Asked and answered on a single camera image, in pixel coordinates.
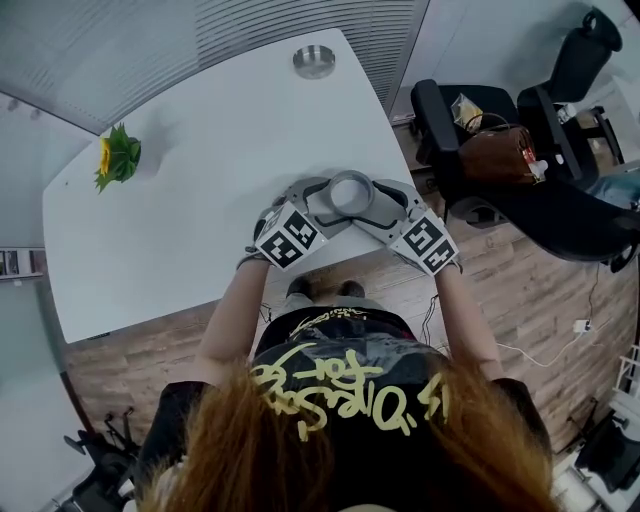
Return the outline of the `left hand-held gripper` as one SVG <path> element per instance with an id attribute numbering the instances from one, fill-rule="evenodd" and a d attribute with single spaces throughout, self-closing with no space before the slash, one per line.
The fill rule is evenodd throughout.
<path id="1" fill-rule="evenodd" d="M 316 194 L 330 182 L 325 177 L 298 180 L 261 214 L 264 223 L 254 245 L 278 269 L 290 269 L 327 245 L 326 236 L 336 236 L 352 225 L 324 194 Z"/>

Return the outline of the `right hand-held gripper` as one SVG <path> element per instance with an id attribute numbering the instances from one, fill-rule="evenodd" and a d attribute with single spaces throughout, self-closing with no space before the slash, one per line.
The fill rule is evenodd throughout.
<path id="1" fill-rule="evenodd" d="M 373 186 L 397 204 L 372 204 L 355 217 L 355 225 L 388 246 L 406 263 L 430 276 L 436 276 L 453 263 L 459 250 L 444 221 L 415 193 L 407 194 L 386 180 L 374 180 Z"/>

